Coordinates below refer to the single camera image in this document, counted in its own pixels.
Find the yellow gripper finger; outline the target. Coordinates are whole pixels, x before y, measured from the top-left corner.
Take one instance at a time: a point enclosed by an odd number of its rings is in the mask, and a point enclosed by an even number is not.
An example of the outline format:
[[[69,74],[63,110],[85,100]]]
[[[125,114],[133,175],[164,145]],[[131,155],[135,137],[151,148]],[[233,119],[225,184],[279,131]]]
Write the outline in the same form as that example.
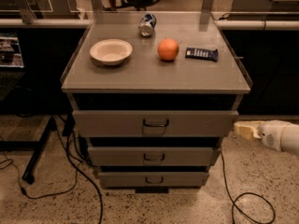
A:
[[[263,121],[237,121],[234,124],[234,131],[243,138],[254,141],[260,139],[258,128],[263,124]]]

